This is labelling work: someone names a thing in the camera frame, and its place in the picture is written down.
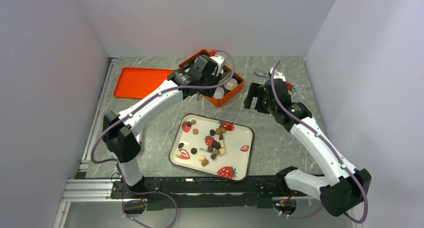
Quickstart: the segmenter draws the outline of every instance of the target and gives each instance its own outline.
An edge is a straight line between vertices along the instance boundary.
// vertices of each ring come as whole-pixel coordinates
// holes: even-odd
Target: white tray
[[[184,132],[182,125],[184,122],[195,119],[196,124],[192,125],[189,132]],[[188,114],[182,118],[178,132],[176,133],[174,143],[169,152],[169,160],[172,164],[190,169],[199,170],[208,174],[223,177],[218,175],[223,174],[226,179],[232,181],[243,181],[248,172],[250,155],[254,140],[254,132],[246,126],[232,124],[233,131],[226,131],[223,134],[223,142],[226,149],[226,154],[218,155],[215,160],[211,159],[211,154],[208,152],[208,146],[205,143],[205,137],[209,136],[211,129],[219,128],[220,120],[207,118],[200,115]],[[199,134],[193,134],[193,129],[198,129]],[[219,141],[219,135],[213,136],[216,141]],[[182,158],[177,158],[175,152],[178,150],[178,144],[184,143],[181,152],[184,154]],[[192,154],[191,149],[196,148],[197,153]],[[204,155],[209,161],[209,164],[202,166],[198,161],[198,156]]]

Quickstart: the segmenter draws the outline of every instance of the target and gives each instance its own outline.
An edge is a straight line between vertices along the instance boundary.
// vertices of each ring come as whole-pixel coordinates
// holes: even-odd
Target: red strawberry
[[[214,141],[214,140],[215,140],[215,138],[213,138],[210,135],[204,137],[204,142],[206,143],[207,146],[212,145],[212,141]]]
[[[228,179],[237,177],[236,169],[233,168],[232,166],[222,167],[221,169],[218,170],[216,174]]]
[[[185,133],[189,132],[192,129],[190,126],[187,125],[186,121],[184,121],[184,123],[182,123],[181,128]]]
[[[190,154],[186,149],[181,150],[182,157],[180,159],[190,159]]]
[[[243,145],[243,147],[240,149],[240,151],[248,152],[249,151],[249,146],[248,145]]]
[[[234,125],[231,124],[231,123],[221,121],[219,124],[221,124],[226,131],[233,131],[234,130]]]

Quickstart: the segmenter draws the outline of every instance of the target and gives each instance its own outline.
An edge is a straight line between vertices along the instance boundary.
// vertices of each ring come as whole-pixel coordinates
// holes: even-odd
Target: marble surface
[[[288,82],[297,87],[297,92],[289,92],[294,102],[303,102],[313,113],[319,126],[324,130],[321,116],[311,89],[311,84],[301,57],[235,57],[236,72],[244,77],[243,89],[235,94],[220,108],[213,106],[207,99],[197,100],[196,96],[169,107],[156,117],[143,131],[143,147],[138,154],[138,163],[145,176],[208,176],[208,174],[172,165],[168,154],[174,141],[181,119],[188,113],[199,114],[250,127],[255,132],[248,175],[273,175],[283,168],[295,166],[303,172],[322,174],[321,169],[303,145],[283,126],[278,125],[270,114],[258,113],[243,107],[251,82],[264,83],[267,78],[255,75],[254,70],[269,70],[277,58],[281,59],[278,71],[285,74]],[[131,57],[119,58],[115,70],[111,71],[111,87],[105,95],[106,106],[103,110],[118,113],[138,100],[117,99],[114,97],[115,85],[124,67],[143,67],[176,69],[187,57]],[[95,151],[97,159],[108,158],[103,142]],[[90,163],[87,178],[110,177],[116,171],[113,162],[100,165]]]

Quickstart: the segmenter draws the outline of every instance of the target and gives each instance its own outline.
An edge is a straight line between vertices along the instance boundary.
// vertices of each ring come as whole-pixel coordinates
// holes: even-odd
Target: wall
[[[305,56],[335,0],[79,0],[109,57]]]
[[[306,56],[331,141],[372,175],[367,227],[424,227],[423,25],[424,0],[336,0]]]
[[[0,0],[0,227],[52,227],[108,59],[77,0]]]

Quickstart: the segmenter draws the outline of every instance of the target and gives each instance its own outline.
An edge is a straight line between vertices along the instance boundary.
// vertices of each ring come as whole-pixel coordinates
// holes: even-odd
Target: gray floor
[[[139,228],[135,222],[122,217],[120,202],[73,202],[70,205],[64,228]],[[317,200],[308,205],[307,200],[298,203],[298,210],[292,215],[307,215],[319,207]],[[165,227],[174,216],[174,209],[146,211],[141,215],[132,215],[151,227]],[[344,216],[333,217],[324,209],[308,219],[287,219],[279,217],[273,209],[255,207],[219,207],[219,208],[183,208],[178,210],[178,217],[173,228],[182,227],[352,227]]]
[[[123,67],[145,67],[176,69],[186,57],[134,57],[119,58],[115,70],[111,72],[111,84],[106,93],[104,110],[119,112],[138,100],[117,99],[113,93]],[[255,110],[243,108],[243,100],[251,82],[264,83],[267,80],[254,74],[255,68],[269,70],[277,57],[235,57],[236,72],[245,79],[243,89],[220,108],[213,106],[207,99],[196,100],[190,97],[178,103],[156,117],[143,132],[144,147],[138,155],[138,163],[145,176],[205,176],[207,174],[173,166],[168,154],[174,141],[180,121],[187,113],[195,113],[207,117],[245,125],[255,132],[251,161],[248,175],[273,175],[288,166],[296,166],[311,174],[322,174],[318,165],[307,150],[294,137],[278,125],[271,115],[261,114]],[[321,116],[316,105],[311,84],[306,73],[303,59],[286,57],[282,59],[279,71],[282,71],[287,81],[297,87],[297,92],[290,92],[294,102],[303,102],[313,113],[321,128],[324,129]],[[103,142],[95,151],[97,159],[108,157]],[[89,164],[87,178],[110,177],[116,168],[112,162],[96,165]]]

